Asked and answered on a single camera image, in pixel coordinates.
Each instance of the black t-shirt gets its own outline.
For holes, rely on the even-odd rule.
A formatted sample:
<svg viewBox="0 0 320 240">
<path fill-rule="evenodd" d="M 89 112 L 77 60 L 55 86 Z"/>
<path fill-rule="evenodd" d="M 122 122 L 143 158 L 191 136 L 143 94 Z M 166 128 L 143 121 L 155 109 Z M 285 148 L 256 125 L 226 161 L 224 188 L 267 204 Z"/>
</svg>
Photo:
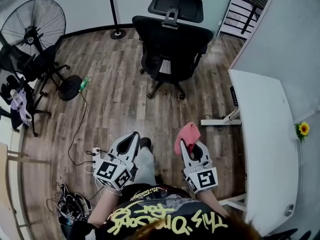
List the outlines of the black t-shirt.
<svg viewBox="0 0 320 240">
<path fill-rule="evenodd" d="M 144 225 L 161 219 L 153 239 L 228 238 L 224 217 L 205 203 L 192 199 L 184 190 L 168 185 L 133 184 L 123 189 L 119 205 L 105 224 L 95 228 L 87 222 L 76 221 L 68 239 L 84 240 L 89 234 L 89 239 L 96 240 L 125 239 Z"/>
</svg>

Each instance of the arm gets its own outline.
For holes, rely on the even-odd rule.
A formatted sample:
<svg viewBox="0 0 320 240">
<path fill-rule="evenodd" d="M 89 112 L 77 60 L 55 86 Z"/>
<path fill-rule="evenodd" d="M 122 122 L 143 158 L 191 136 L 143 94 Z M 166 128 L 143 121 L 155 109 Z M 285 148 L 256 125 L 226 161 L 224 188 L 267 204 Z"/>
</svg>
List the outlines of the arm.
<svg viewBox="0 0 320 240">
<path fill-rule="evenodd" d="M 220 205 L 219 201 L 215 197 L 214 193 L 211 190 L 205 190 L 199 192 L 197 195 L 199 201 L 205 203 L 206 205 L 210 206 L 213 210 L 217 213 L 221 214 L 223 217 L 228 217 L 227 211 Z"/>
<path fill-rule="evenodd" d="M 118 201 L 118 195 L 113 194 L 105 189 L 102 197 L 92 211 L 88 219 L 88 223 L 100 228 L 105 223 L 114 208 L 116 208 Z"/>
</svg>

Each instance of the black pole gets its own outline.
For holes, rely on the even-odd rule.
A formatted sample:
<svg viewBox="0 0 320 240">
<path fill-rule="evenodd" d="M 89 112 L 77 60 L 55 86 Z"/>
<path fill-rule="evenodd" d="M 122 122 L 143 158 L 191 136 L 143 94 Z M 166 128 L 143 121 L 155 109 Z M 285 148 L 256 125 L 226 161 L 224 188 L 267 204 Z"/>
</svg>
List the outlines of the black pole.
<svg viewBox="0 0 320 240">
<path fill-rule="evenodd" d="M 111 5 L 111 11 L 112 11 L 113 22 L 115 27 L 115 31 L 113 31 L 110 34 L 110 37 L 112 39 L 121 39 L 127 34 L 127 32 L 123 29 L 119 29 L 114 0 L 110 0 L 110 5 Z"/>
</svg>

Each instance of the baseboard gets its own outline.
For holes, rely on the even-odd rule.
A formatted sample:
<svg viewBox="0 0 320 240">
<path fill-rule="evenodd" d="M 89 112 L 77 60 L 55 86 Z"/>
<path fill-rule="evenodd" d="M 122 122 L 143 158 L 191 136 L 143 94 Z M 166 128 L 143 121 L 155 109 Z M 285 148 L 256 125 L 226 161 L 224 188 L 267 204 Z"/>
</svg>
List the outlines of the baseboard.
<svg viewBox="0 0 320 240">
<path fill-rule="evenodd" d="M 231 37 L 234 37 L 234 38 L 239 38 L 239 39 L 242 39 L 242 40 L 247 40 L 246 38 L 242 37 L 242 36 L 237 36 L 235 34 L 230 34 L 230 33 L 227 33 L 227 32 L 223 32 L 223 31 L 220 31 L 220 34 L 224 34 L 224 35 L 227 35 L 227 36 L 231 36 Z"/>
<path fill-rule="evenodd" d="M 134 25 L 132 23 L 119 24 L 118 27 L 119 27 L 119 29 L 128 29 L 128 28 L 133 28 Z M 58 50 L 61 43 L 62 43 L 62 40 L 65 38 L 70 38 L 70 37 L 74 37 L 74 36 L 78 36 L 78 35 L 82 35 L 82 34 L 87 34 L 87 33 L 91 33 L 91 32 L 104 31 L 104 30 L 115 30 L 115 29 L 116 29 L 115 25 L 97 26 L 97 27 L 87 28 L 87 29 L 76 31 L 76 32 L 64 34 L 64 35 L 60 36 L 59 39 L 55 42 L 55 47 L 56 47 L 56 50 Z"/>
<path fill-rule="evenodd" d="M 134 25 L 132 23 L 119 24 L 118 27 L 119 27 L 119 29 L 127 29 L 127 28 L 133 28 Z M 103 30 L 115 30 L 115 29 L 116 29 L 115 25 L 97 26 L 97 27 L 87 28 L 87 29 L 83 29 L 83 30 L 79 30 L 76 32 L 71 32 L 71 33 L 65 34 L 65 35 L 63 35 L 63 38 L 74 37 L 74 36 L 78 36 L 78 35 L 82 35 L 82 34 L 86 34 L 86 33 L 90 33 L 90 32 L 103 31 Z"/>
</svg>

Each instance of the fan guard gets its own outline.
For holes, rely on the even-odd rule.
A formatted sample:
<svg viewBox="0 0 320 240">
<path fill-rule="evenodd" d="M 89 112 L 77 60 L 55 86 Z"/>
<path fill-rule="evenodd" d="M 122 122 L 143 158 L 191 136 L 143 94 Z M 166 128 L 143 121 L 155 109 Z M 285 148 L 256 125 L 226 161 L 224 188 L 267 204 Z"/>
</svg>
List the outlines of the fan guard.
<svg viewBox="0 0 320 240">
<path fill-rule="evenodd" d="M 53 0 L 30 0 L 15 9 L 1 28 L 4 39 L 33 55 L 54 45 L 66 32 L 66 16 Z"/>
</svg>

